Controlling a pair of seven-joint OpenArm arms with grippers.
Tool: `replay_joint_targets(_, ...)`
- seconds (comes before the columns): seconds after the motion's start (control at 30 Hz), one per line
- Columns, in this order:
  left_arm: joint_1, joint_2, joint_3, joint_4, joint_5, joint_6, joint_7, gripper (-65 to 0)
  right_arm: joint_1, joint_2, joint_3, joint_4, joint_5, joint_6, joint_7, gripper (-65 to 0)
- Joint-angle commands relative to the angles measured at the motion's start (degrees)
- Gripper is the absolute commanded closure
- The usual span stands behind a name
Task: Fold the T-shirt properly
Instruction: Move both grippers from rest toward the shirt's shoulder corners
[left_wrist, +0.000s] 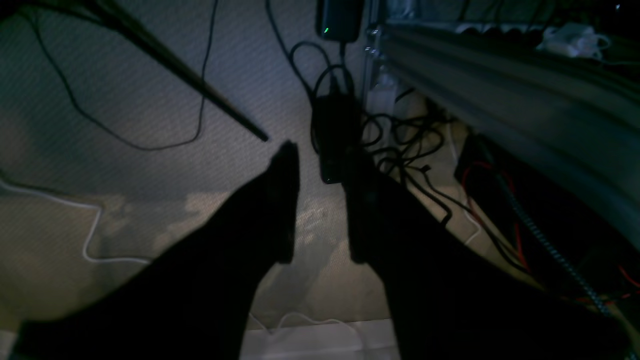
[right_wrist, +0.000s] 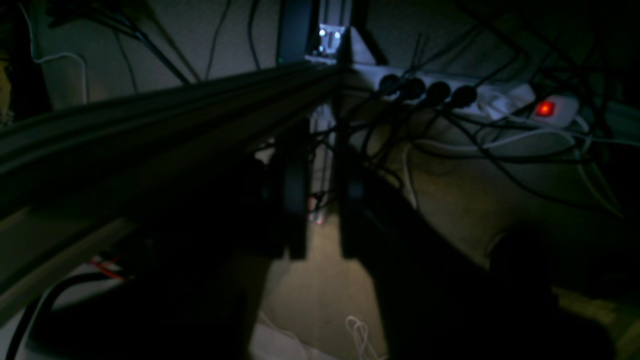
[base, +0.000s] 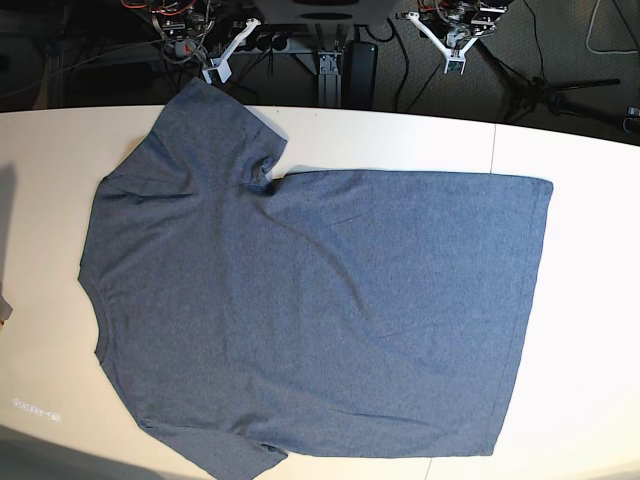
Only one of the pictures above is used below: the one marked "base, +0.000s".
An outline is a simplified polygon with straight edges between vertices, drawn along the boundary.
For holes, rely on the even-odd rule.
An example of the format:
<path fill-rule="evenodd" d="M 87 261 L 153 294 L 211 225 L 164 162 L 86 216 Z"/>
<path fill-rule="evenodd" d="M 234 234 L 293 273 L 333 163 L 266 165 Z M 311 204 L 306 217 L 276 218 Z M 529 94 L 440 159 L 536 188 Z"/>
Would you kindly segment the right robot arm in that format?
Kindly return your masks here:
<path fill-rule="evenodd" d="M 205 41 L 221 15 L 222 1 L 120 1 L 160 37 L 161 58 L 170 65 L 205 64 Z"/>

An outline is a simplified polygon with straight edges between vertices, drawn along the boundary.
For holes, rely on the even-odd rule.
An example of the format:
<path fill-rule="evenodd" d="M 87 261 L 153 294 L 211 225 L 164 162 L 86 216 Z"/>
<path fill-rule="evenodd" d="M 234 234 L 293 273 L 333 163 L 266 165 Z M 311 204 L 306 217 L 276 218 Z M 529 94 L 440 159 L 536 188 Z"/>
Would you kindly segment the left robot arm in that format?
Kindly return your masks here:
<path fill-rule="evenodd" d="M 511 0 L 418 1 L 420 21 L 439 39 L 466 39 L 490 35 Z"/>

